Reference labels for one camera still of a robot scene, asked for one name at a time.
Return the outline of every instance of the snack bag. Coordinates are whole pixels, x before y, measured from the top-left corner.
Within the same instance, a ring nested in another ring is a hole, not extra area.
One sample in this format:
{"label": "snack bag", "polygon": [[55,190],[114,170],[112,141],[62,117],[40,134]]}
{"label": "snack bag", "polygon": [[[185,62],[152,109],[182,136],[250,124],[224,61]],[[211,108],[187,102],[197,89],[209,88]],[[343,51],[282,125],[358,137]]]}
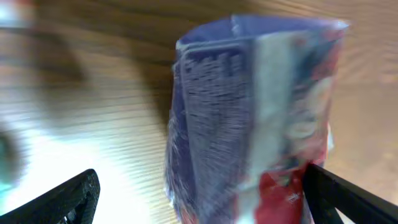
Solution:
{"label": "snack bag", "polygon": [[347,25],[231,16],[177,42],[166,193],[182,223],[308,223]]}

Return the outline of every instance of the table surface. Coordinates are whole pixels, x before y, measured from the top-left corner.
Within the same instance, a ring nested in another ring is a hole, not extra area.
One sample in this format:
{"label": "table surface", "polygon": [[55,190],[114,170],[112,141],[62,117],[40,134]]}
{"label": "table surface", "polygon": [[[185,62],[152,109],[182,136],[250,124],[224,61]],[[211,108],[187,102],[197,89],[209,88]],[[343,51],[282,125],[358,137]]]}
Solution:
{"label": "table surface", "polygon": [[326,167],[398,203],[396,0],[37,1],[31,29],[0,30],[0,134],[10,211],[94,168],[95,223],[176,223],[163,191],[175,41],[231,13],[350,21]]}

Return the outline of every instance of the black holder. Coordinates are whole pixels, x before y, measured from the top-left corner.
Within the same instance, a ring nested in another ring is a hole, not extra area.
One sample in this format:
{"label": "black holder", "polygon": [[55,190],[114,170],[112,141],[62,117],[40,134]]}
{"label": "black holder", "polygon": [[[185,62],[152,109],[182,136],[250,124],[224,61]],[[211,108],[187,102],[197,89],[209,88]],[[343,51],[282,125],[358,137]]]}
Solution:
{"label": "black holder", "polygon": [[398,207],[317,166],[309,165],[304,194],[315,224],[343,224],[336,208],[355,223],[398,223]]}
{"label": "black holder", "polygon": [[0,216],[0,224],[91,224],[99,196],[98,176],[88,169]]}

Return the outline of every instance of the crinkled plastic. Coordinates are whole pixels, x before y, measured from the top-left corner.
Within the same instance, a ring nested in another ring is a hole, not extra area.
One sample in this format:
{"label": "crinkled plastic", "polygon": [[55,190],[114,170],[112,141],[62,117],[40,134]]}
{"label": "crinkled plastic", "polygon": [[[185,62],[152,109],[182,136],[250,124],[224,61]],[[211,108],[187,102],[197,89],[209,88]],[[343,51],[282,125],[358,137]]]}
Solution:
{"label": "crinkled plastic", "polygon": [[177,42],[166,193],[182,223],[308,223],[341,21],[231,16]]}

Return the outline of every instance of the plastic bag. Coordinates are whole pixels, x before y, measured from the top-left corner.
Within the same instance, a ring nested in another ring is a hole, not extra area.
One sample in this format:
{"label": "plastic bag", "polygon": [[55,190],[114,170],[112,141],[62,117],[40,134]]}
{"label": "plastic bag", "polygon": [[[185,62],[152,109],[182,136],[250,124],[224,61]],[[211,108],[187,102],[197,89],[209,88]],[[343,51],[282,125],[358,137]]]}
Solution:
{"label": "plastic bag", "polygon": [[308,223],[346,24],[231,16],[177,42],[166,193],[182,223]]}

